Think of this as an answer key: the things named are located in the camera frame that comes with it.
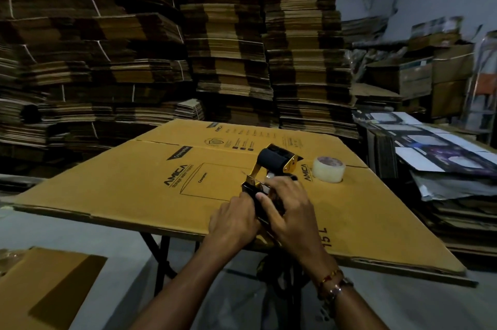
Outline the clear packing tape roll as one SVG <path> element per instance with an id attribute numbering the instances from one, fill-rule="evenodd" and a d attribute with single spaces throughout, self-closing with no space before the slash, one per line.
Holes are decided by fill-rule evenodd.
<path id="1" fill-rule="evenodd" d="M 320 156 L 313 162 L 312 173 L 316 179 L 326 183 L 340 183 L 346 170 L 346 165 L 339 159 Z"/>

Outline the plain brown cardboard sheet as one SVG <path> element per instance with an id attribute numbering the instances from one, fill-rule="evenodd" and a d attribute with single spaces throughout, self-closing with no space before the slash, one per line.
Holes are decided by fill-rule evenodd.
<path id="1" fill-rule="evenodd" d="M 0 330 L 69 330 L 107 258 L 0 249 Z"/>

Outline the brown carton with white label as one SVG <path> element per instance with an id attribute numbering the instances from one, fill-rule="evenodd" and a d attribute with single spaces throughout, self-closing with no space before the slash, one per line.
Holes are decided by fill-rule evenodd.
<path id="1" fill-rule="evenodd" d="M 385 59 L 366 65 L 371 85 L 396 93 L 403 100 L 432 93 L 433 57 Z"/>

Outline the black and gold tape dispenser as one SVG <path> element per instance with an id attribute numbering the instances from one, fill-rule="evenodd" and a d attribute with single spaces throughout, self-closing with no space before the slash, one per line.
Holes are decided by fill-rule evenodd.
<path id="1" fill-rule="evenodd" d="M 273 202 L 276 210 L 282 216 L 285 209 L 282 200 L 274 189 L 265 183 L 265 180 L 276 176 L 288 176 L 293 181 L 297 180 L 294 170 L 302 157 L 275 144 L 270 144 L 262 149 L 251 173 L 245 175 L 242 183 L 242 192 L 249 195 L 254 202 L 255 215 L 263 226 L 270 228 L 269 217 L 257 199 L 257 193 L 264 193 Z"/>

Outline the stacks of flattened brown cartons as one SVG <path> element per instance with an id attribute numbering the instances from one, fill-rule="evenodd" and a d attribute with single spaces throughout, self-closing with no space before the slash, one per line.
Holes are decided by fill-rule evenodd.
<path id="1" fill-rule="evenodd" d="M 0 173 L 59 171 L 171 120 L 357 143 L 336 0 L 0 0 Z"/>

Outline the person's right forearm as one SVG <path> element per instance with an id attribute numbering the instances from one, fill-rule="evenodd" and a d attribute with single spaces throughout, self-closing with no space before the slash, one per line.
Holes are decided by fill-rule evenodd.
<path id="1" fill-rule="evenodd" d="M 336 260 L 326 252 L 314 252 L 298 260 L 317 295 L 320 288 L 331 289 L 345 277 Z M 390 330 L 354 287 L 345 287 L 339 294 L 336 310 L 333 320 L 338 330 Z"/>

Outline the pile of printed flat boxes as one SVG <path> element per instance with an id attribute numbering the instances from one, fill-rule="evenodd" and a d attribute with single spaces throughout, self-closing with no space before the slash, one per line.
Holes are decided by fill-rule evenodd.
<path id="1" fill-rule="evenodd" d="M 407 113 L 353 119 L 360 156 L 450 251 L 497 258 L 497 151 Z"/>

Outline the person's left hand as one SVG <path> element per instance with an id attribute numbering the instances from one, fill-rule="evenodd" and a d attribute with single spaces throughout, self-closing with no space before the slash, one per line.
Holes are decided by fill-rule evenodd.
<path id="1" fill-rule="evenodd" d="M 251 243 L 258 233 L 238 233 L 233 223 L 233 197 L 222 203 L 220 208 L 211 216 L 207 238 L 220 247 L 237 253 Z"/>

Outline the plain brown carton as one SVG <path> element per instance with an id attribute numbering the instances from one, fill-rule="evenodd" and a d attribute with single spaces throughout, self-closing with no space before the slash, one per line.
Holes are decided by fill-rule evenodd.
<path id="1" fill-rule="evenodd" d="M 467 83 L 473 75 L 475 44 L 454 44 L 433 50 L 432 100 L 433 119 L 460 115 Z"/>

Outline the metal chair frame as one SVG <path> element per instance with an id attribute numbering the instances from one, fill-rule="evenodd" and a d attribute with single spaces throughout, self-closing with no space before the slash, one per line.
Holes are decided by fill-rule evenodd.
<path id="1" fill-rule="evenodd" d="M 489 31 L 478 50 L 466 91 L 459 126 L 490 145 L 497 120 L 497 30 Z"/>

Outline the person's right hand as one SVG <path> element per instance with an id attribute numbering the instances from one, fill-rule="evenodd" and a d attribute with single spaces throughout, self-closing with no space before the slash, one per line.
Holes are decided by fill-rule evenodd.
<path id="1" fill-rule="evenodd" d="M 271 229 L 284 249 L 296 260 L 314 252 L 325 252 L 319 236 L 314 206 L 302 184 L 288 176 L 276 176 L 265 180 L 265 183 L 276 191 L 284 205 L 284 230 Z"/>

